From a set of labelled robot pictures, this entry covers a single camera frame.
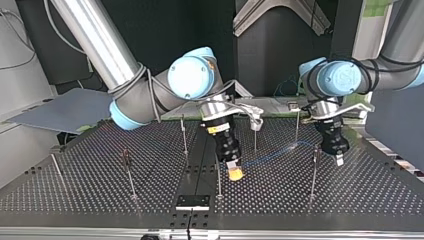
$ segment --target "gray mat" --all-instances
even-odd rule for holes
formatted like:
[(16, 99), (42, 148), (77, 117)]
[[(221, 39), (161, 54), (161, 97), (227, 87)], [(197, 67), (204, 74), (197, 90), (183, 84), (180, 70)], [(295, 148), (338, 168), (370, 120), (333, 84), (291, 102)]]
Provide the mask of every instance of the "gray mat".
[(104, 92), (72, 89), (40, 107), (8, 120), (31, 127), (81, 134), (78, 129), (109, 118), (112, 97)]

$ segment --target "perforated metal table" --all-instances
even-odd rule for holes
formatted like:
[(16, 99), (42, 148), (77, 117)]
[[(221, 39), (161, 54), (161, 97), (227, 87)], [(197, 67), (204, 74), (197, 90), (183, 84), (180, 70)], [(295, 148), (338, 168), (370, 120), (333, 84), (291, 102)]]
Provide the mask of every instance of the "perforated metal table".
[[(173, 239), (424, 238), (424, 185), (355, 131), (346, 128), (351, 150), (337, 167), (324, 155), (311, 201), (313, 125), (266, 118), (258, 133), (236, 120), (246, 176), (230, 182), (220, 166), (218, 199), (215, 144), (197, 121), (186, 121), (188, 158), (179, 121), (126, 132), (100, 124), (56, 155), (0, 190), (1, 234), (119, 236), (160, 234)], [(123, 148), (133, 159), (138, 199), (121, 166)], [(180, 195), (207, 195), (209, 211), (177, 211)]]

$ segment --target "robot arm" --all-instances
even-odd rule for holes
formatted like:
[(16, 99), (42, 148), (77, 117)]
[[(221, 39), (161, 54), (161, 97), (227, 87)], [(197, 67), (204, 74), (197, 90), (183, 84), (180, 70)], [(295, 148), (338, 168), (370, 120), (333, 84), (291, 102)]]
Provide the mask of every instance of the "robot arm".
[(341, 114), (358, 108), (373, 111), (359, 103), (341, 106), (337, 97), (374, 90), (401, 90), (424, 82), (424, 1), (405, 0), (377, 59), (315, 59), (299, 67), (309, 101), (308, 111), (322, 134), (321, 148), (335, 155), (338, 164), (349, 144), (341, 135)]
[(244, 112), (251, 128), (262, 126), (262, 109), (230, 102), (216, 58), (208, 47), (177, 59), (155, 77), (135, 61), (100, 0), (51, 0), (113, 94), (112, 119), (132, 130), (187, 101), (199, 101), (203, 125), (216, 140), (216, 154), (231, 180), (242, 178), (241, 150), (234, 136), (233, 114)]

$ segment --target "blue cable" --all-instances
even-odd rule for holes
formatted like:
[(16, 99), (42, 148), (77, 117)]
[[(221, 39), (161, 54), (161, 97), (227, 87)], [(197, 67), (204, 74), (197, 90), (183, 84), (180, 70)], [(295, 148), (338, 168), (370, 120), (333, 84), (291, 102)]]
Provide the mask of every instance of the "blue cable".
[[(311, 144), (309, 142), (306, 142), (306, 141), (297, 141), (297, 144), (299, 144), (299, 145), (306, 145), (308, 147), (314, 147), (313, 144)], [(254, 161), (251, 161), (251, 162), (246, 162), (246, 163), (244, 163), (242, 165), (242, 167), (245, 168), (245, 167), (249, 167), (249, 166), (252, 166), (252, 165), (255, 165), (255, 164), (258, 164), (258, 163), (263, 163), (263, 162), (272, 160), (272, 159), (274, 159), (274, 158), (276, 158), (278, 156), (281, 156), (282, 154), (284, 154), (284, 153), (286, 153), (286, 152), (288, 152), (288, 151), (290, 151), (292, 149), (293, 149), (293, 145), (287, 146), (287, 147), (282, 148), (282, 149), (278, 150), (277, 152), (274, 152), (274, 153), (272, 153), (270, 155), (267, 155), (267, 156), (258, 158), (258, 159), (254, 160)]]

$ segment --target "vertical metal pin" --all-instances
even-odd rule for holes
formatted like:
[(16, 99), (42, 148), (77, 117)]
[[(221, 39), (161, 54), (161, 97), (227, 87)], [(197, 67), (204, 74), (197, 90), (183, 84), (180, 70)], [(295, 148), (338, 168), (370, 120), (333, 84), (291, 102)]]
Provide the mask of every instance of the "vertical metal pin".
[(132, 180), (132, 176), (131, 176), (131, 171), (128, 169), (128, 178), (130, 179), (130, 183), (131, 183), (131, 189), (133, 191), (133, 195), (131, 196), (131, 199), (135, 200), (138, 198), (137, 194), (135, 193), (135, 188), (134, 188), (134, 182)]
[(298, 136), (299, 136), (299, 121), (300, 121), (300, 111), (297, 112), (297, 117), (296, 117), (296, 135), (294, 137), (294, 142), (296, 145), (297, 145)]
[(258, 150), (258, 145), (257, 145), (257, 136), (256, 136), (256, 132), (257, 131), (254, 131), (255, 132), (255, 152), (256, 152), (256, 150)]
[(219, 200), (224, 198), (222, 195), (222, 189), (221, 189), (221, 169), (219, 167), (218, 157), (215, 156), (215, 168), (218, 174), (218, 195), (216, 196)]
[(297, 147), (298, 139), (299, 139), (299, 122), (300, 122), (300, 111), (299, 104), (297, 102), (288, 102), (288, 108), (290, 112), (296, 112), (296, 132), (294, 135), (294, 143), (292, 148)]
[(138, 196), (137, 196), (137, 193), (135, 192), (134, 181), (131, 175), (131, 159), (130, 159), (130, 153), (128, 148), (124, 148), (124, 151), (122, 153), (122, 165), (124, 167), (124, 171), (128, 174), (128, 180), (130, 181), (131, 191), (133, 193), (131, 196), (131, 199), (136, 200), (138, 199)]
[(53, 159), (53, 163), (54, 163), (54, 166), (56, 168), (56, 171), (59, 174), (60, 180), (62, 181), (63, 187), (65, 188), (65, 191), (66, 191), (65, 179), (63, 178), (62, 170), (60, 170), (60, 167), (59, 167), (59, 164), (57, 162), (56, 156), (53, 153), (50, 154), (50, 156)]
[(317, 176), (318, 162), (320, 162), (320, 159), (321, 159), (321, 149), (318, 147), (318, 145), (315, 145), (314, 154), (312, 158), (314, 162), (314, 174), (312, 176), (312, 186), (311, 186), (311, 195), (309, 199), (309, 208), (312, 207), (312, 202), (315, 199), (315, 182), (316, 182), (316, 176)]
[(184, 114), (181, 116), (181, 131), (183, 132), (183, 139), (184, 139), (184, 154), (188, 155), (188, 150), (187, 150), (187, 137), (186, 137), (186, 129), (184, 126)]

